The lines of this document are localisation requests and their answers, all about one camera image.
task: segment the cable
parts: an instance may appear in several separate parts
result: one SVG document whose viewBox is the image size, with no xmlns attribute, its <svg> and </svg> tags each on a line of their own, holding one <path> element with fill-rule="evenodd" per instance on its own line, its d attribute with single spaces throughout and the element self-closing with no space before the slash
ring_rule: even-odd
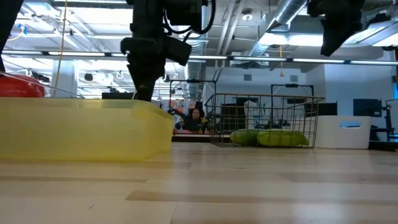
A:
<svg viewBox="0 0 398 224">
<path fill-rule="evenodd" d="M 188 28 L 186 28 L 185 30 L 173 30 L 173 29 L 170 27 L 170 24 L 167 22 L 166 10 L 163 11 L 163 20 L 164 20 L 165 28 L 166 28 L 168 31 L 173 32 L 174 34 L 184 34 L 184 33 L 188 32 L 188 31 L 190 31 L 190 30 L 192 29 L 192 27 L 188 27 Z"/>
<path fill-rule="evenodd" d="M 202 35 L 202 34 L 206 34 L 207 32 L 209 32 L 209 30 L 213 26 L 215 16 L 216 16 L 216 0 L 211 0 L 211 16 L 210 16 L 209 24 L 201 32 L 195 32 L 195 33 Z"/>
<path fill-rule="evenodd" d="M 166 11 L 165 11 L 165 10 L 164 10 L 164 13 L 163 13 L 163 18 L 164 18 L 164 22 L 165 22 L 165 24 L 164 24 L 164 25 L 165 25 L 165 28 L 166 28 L 167 30 L 173 32 L 174 34 L 184 34 L 184 33 L 188 32 L 188 31 L 192 31 L 192 33 L 196 33 L 196 34 L 200 34 L 200 35 L 206 34 L 207 32 L 209 32 L 209 30 L 210 30 L 211 27 L 213 26 L 215 16 L 216 16 L 216 0 L 211 0 L 211 16 L 210 16 L 210 21 L 209 21 L 209 24 L 207 25 L 207 27 L 206 27 L 204 30 L 201 30 L 200 32 L 195 32 L 195 31 L 192 31 L 192 26 L 190 26 L 190 27 L 188 27 L 188 28 L 185 29 L 185 30 L 177 31 L 177 30 L 173 30 L 173 29 L 170 27 L 169 23 L 167 22 L 167 16 L 166 16 Z"/>
<path fill-rule="evenodd" d="M 16 39 L 22 37 L 22 35 L 24 35 L 24 28 L 21 28 L 21 33 L 20 33 L 18 36 L 14 37 L 14 38 L 12 38 L 12 39 L 8 39 L 7 41 L 16 40 Z"/>
<path fill-rule="evenodd" d="M 58 80 L 60 77 L 60 70 L 61 70 L 61 62 L 62 62 L 62 55 L 63 55 L 63 47 L 65 43 L 65 24 L 67 23 L 67 9 L 68 9 L 68 0 L 65 0 L 65 11 L 63 12 L 63 28 L 62 28 L 62 41 L 61 41 L 61 53 L 60 59 L 58 63 L 58 70 L 57 70 L 57 77 L 55 79 L 55 88 L 58 86 Z"/>
<path fill-rule="evenodd" d="M 188 40 L 188 38 L 189 38 L 189 36 L 191 35 L 191 34 L 193 34 L 194 33 L 194 31 L 193 30 L 190 30 L 186 35 L 185 35 L 185 37 L 184 37 L 184 39 L 182 40 L 182 42 L 186 42 L 187 40 Z"/>
</svg>

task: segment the yellow plastic bin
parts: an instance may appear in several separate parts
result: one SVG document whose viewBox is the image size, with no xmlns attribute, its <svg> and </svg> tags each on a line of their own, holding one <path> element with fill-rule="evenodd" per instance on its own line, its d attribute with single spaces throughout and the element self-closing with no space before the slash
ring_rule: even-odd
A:
<svg viewBox="0 0 398 224">
<path fill-rule="evenodd" d="M 144 101 L 0 98 L 0 159 L 141 161 L 170 150 L 173 126 Z"/>
</svg>

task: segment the wall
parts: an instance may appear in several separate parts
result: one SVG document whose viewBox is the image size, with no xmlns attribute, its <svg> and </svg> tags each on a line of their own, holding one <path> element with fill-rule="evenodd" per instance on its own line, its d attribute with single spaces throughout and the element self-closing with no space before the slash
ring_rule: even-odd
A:
<svg viewBox="0 0 398 224">
<path fill-rule="evenodd" d="M 319 65 L 305 74 L 305 81 L 308 85 L 314 86 L 314 95 L 326 97 L 325 66 Z"/>
<path fill-rule="evenodd" d="M 252 81 L 244 81 L 244 74 L 251 74 Z M 220 113 L 220 106 L 225 103 L 236 103 L 236 97 L 253 97 L 258 98 L 259 103 L 262 107 L 271 107 L 271 97 L 269 96 L 258 96 L 258 95 L 270 95 L 272 84 L 287 84 L 292 83 L 290 81 L 291 75 L 298 75 L 298 83 L 305 84 L 305 74 L 300 69 L 283 69 L 284 76 L 280 76 L 280 69 L 270 71 L 269 69 L 249 69 L 243 70 L 241 68 L 225 68 L 220 76 L 217 83 L 217 93 L 229 93 L 237 95 L 218 95 L 216 97 L 217 113 Z M 207 87 L 204 92 L 204 98 L 211 96 L 211 91 Z M 277 95 L 295 95 L 295 96 L 309 96 L 309 94 L 302 88 L 286 88 L 284 86 L 279 88 L 276 92 Z M 281 108 L 286 107 L 282 105 L 286 101 L 282 101 L 281 98 L 274 98 L 274 107 Z M 274 114 L 282 116 L 282 110 L 274 110 Z"/>
<path fill-rule="evenodd" d="M 298 75 L 298 83 L 305 84 L 305 74 L 300 69 L 283 69 L 284 76 L 280 76 L 281 70 L 279 68 L 270 71 L 269 69 L 249 69 L 243 70 L 240 68 L 225 68 L 217 83 L 218 93 L 233 93 L 233 94 L 251 94 L 251 95 L 270 95 L 272 84 L 287 84 L 290 81 L 291 75 Z M 244 74 L 251 74 L 252 81 L 244 81 Z M 276 93 L 279 95 L 308 95 L 308 93 L 301 89 L 290 89 L 282 87 Z"/>
<path fill-rule="evenodd" d="M 390 60 L 389 52 L 378 60 Z M 309 85 L 315 85 L 316 95 L 325 94 L 327 103 L 338 102 L 338 115 L 353 115 L 354 99 L 393 98 L 391 76 L 395 67 L 375 65 L 320 65 L 306 74 Z M 385 112 L 373 118 L 372 124 L 384 128 Z"/>
</svg>

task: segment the wooden table surface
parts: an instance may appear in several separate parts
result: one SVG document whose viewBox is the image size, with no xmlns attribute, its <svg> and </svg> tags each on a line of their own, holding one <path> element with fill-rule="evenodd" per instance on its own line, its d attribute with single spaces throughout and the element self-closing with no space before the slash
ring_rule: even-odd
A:
<svg viewBox="0 0 398 224">
<path fill-rule="evenodd" d="M 398 155 L 175 143 L 141 163 L 0 162 L 4 224 L 398 223 Z"/>
</svg>

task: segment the woman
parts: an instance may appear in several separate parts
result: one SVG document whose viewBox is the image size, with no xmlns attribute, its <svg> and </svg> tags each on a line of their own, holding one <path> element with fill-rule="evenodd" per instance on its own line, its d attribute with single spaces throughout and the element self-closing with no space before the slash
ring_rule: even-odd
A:
<svg viewBox="0 0 398 224">
<path fill-rule="evenodd" d="M 181 116 L 181 118 L 183 119 L 183 121 L 175 125 L 176 129 L 180 129 L 182 127 L 182 129 L 191 131 L 193 133 L 205 132 L 205 129 L 207 127 L 207 121 L 203 118 L 200 110 L 193 109 L 188 115 L 180 113 L 177 110 L 172 110 L 172 113 Z"/>
</svg>

